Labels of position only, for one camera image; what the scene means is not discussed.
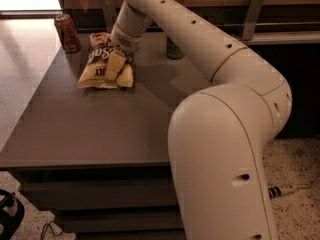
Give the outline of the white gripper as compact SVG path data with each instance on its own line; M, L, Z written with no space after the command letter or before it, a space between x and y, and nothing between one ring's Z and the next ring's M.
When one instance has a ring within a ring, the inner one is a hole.
M126 34L117 24L115 24L111 31L110 39L113 46L116 49L120 49L114 50L110 54L105 73L106 80L114 81L126 62L126 56L122 51L125 53L135 52L138 49L141 38Z

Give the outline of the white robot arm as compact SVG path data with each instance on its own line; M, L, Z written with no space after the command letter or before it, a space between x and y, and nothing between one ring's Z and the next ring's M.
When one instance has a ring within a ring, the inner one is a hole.
M150 23L210 82L184 99L168 150L187 240L278 240L263 150L292 109L283 75L246 45L175 0L124 0L111 32L133 52Z

